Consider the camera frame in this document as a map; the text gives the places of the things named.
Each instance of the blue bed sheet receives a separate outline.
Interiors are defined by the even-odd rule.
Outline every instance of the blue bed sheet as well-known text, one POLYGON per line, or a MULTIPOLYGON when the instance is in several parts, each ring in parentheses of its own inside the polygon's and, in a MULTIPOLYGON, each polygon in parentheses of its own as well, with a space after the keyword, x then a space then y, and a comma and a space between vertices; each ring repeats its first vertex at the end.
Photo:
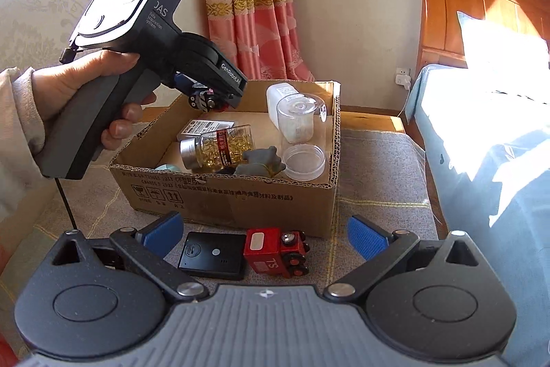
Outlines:
POLYGON ((449 230, 469 233, 518 321, 504 359, 550 360, 550 105, 479 87, 468 69, 426 66, 406 104, 449 230))

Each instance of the clear plastic cup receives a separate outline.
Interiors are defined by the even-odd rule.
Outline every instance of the clear plastic cup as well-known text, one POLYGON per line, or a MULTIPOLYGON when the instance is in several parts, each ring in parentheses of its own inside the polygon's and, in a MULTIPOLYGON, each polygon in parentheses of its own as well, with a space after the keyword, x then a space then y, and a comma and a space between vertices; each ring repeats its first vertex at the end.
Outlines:
POLYGON ((296 181, 311 181, 325 170, 327 107, 318 96, 294 94, 277 103, 280 156, 285 174, 296 181))

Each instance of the gold curtain trim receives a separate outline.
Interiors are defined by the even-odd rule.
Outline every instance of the gold curtain trim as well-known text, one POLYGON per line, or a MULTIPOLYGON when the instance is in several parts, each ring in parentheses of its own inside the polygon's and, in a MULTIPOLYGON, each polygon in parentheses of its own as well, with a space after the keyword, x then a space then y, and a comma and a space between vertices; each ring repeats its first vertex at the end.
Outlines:
POLYGON ((206 3, 208 16, 229 16, 231 14, 247 13, 253 8, 265 8, 273 5, 283 5, 292 0, 216 0, 206 3))

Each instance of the pillow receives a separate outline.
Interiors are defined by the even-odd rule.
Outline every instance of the pillow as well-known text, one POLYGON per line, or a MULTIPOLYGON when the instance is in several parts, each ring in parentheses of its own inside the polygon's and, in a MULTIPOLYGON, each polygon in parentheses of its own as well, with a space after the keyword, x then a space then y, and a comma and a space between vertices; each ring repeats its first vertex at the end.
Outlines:
POLYGON ((550 103, 548 45, 539 36, 457 11, 468 68, 490 90, 550 103))

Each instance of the sleeve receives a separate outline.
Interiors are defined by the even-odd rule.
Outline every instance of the sleeve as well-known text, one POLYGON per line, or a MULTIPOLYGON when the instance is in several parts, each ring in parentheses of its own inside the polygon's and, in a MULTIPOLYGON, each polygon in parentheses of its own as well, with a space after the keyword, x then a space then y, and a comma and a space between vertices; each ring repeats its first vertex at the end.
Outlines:
POLYGON ((42 150, 45 132, 32 96, 32 72, 0 73, 0 221, 44 180, 33 158, 42 150))

